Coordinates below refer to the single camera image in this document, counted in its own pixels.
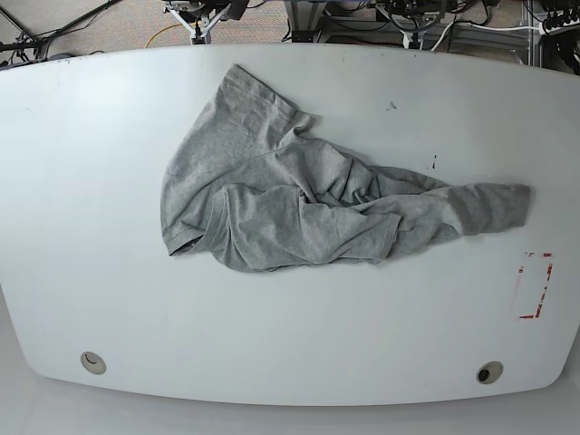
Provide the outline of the grey T-shirt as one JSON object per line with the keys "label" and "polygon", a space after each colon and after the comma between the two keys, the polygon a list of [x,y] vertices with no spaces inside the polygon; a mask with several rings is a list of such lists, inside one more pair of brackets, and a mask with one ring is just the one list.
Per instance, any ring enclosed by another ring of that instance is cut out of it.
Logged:
{"label": "grey T-shirt", "polygon": [[451,186],[372,166],[312,137],[313,126],[233,65],[167,166],[160,224],[169,254],[208,252],[246,273],[377,264],[526,223],[528,186]]}

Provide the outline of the red tape rectangle marking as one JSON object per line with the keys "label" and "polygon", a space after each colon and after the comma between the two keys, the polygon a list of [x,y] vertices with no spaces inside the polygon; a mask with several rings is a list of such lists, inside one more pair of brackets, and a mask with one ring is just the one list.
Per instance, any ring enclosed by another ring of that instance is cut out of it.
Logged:
{"label": "red tape rectangle marking", "polygon": [[537,319],[549,287],[555,256],[549,252],[525,252],[517,271],[514,310],[518,320]]}

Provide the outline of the white power strip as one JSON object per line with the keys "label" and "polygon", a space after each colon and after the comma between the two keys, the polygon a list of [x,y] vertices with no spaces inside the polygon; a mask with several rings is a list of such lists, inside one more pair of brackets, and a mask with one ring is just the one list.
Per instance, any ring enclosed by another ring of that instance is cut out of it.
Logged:
{"label": "white power strip", "polygon": [[539,27],[538,31],[542,35],[556,35],[579,27],[580,21],[578,19],[572,20],[569,23],[563,20],[556,20],[554,18],[546,19]]}

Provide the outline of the aluminium frame stand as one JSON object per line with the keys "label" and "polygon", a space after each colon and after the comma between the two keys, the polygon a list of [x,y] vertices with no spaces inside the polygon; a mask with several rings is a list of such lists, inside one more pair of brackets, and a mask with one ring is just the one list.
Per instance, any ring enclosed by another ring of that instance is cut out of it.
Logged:
{"label": "aluminium frame stand", "polygon": [[327,1],[284,1],[292,43],[313,43]]}

